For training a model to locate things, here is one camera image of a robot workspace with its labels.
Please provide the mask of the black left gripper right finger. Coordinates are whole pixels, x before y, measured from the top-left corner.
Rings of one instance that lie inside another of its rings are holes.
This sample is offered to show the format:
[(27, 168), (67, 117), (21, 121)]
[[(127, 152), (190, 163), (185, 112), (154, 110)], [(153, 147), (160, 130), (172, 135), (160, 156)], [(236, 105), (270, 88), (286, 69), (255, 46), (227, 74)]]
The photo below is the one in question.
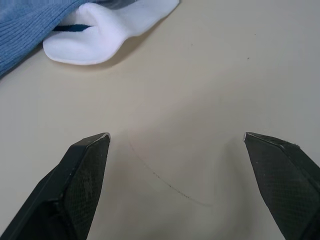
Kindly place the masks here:
[(320, 168), (293, 143), (253, 132), (243, 139), (260, 194), (286, 240), (320, 238)]

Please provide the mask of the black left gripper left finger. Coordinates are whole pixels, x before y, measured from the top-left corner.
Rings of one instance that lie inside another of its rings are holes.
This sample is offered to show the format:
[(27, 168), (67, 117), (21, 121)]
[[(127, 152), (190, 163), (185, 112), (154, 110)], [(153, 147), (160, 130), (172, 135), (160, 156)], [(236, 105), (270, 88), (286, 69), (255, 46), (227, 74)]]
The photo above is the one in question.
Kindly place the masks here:
[(85, 240), (100, 199), (110, 134), (86, 137), (35, 186), (2, 240)]

